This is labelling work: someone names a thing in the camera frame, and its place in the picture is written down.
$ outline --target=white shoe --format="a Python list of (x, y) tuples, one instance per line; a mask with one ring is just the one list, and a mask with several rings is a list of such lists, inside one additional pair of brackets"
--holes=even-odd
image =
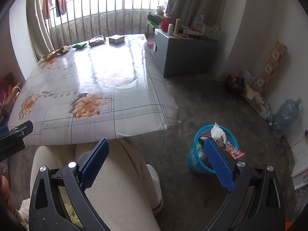
[(163, 207), (163, 198), (161, 196), (161, 183), (160, 183), (159, 176), (155, 168), (152, 165), (147, 164), (147, 169), (149, 170), (150, 175), (152, 177), (154, 188), (158, 196), (158, 200), (160, 200), (159, 205), (156, 208), (152, 209), (153, 214), (156, 215)]

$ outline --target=dark gray cabinet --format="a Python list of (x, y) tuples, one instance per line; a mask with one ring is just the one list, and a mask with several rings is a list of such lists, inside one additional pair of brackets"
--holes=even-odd
[(217, 41), (169, 36), (161, 29), (155, 30), (153, 55), (164, 77), (206, 73), (217, 52)]

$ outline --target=curtain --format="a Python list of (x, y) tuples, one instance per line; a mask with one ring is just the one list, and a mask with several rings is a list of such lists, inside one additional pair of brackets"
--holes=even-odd
[(188, 27), (195, 27), (195, 22), (204, 15), (203, 22), (209, 26), (220, 25), (226, 0), (168, 0), (166, 14), (171, 14), (172, 23), (176, 19)]
[(39, 60), (42, 56), (54, 50), (44, 24), (40, 0), (27, 0), (26, 11), (32, 47)]

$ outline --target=person's leg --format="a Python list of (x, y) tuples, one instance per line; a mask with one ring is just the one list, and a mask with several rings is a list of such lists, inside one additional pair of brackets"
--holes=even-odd
[[(49, 169), (63, 168), (70, 161), (75, 160), (76, 144), (58, 146), (40, 146), (35, 155), (32, 165), (30, 179), (30, 195), (35, 183), (36, 176), (41, 166), (48, 166)], [(65, 188), (59, 187), (64, 203), (70, 203)]]
[[(75, 159), (96, 143), (77, 144)], [(85, 191), (112, 231), (159, 231), (152, 209), (159, 199), (140, 152), (123, 139), (109, 141), (110, 151), (91, 188)]]

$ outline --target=flower pattern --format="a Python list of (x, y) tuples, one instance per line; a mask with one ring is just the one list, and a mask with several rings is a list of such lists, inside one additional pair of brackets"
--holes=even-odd
[(49, 61), (41, 60), (38, 63), (38, 66), (40, 66), (41, 69), (44, 69), (44, 68), (51, 69), (53, 64), (56, 62), (57, 59), (59, 59), (59, 57), (54, 57), (53, 59), (51, 59)]
[(93, 93), (88, 93), (87, 96), (77, 100), (73, 106), (75, 109), (71, 112), (72, 114), (76, 113), (76, 117), (91, 117), (95, 114), (100, 114), (99, 105), (106, 105), (107, 100), (102, 99), (101, 95), (96, 95)]
[(25, 102), (21, 106), (21, 110), (19, 111), (19, 119), (22, 120), (25, 115), (28, 115), (31, 113), (31, 108), (34, 106), (35, 101), (38, 98), (46, 98), (53, 96), (53, 93), (51, 91), (43, 91), (41, 94), (33, 94), (25, 100)]
[(22, 104), (21, 110), (19, 112), (19, 119), (22, 120), (25, 115), (31, 113), (31, 108), (34, 106), (35, 101), (39, 98), (38, 94), (33, 94), (29, 96), (26, 101)]

